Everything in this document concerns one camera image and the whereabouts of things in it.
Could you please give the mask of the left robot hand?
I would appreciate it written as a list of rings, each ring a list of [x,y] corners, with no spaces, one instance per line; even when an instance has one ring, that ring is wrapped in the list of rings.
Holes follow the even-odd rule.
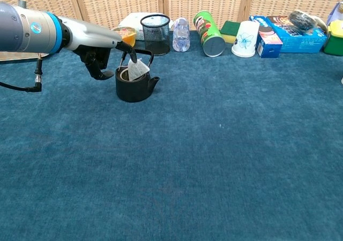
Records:
[[[113,71],[105,70],[110,52],[114,48],[126,52],[134,63],[137,62],[135,49],[125,43],[118,33],[82,20],[67,17],[60,17],[60,20],[70,33],[65,49],[80,57],[92,78],[107,80],[114,75]]]

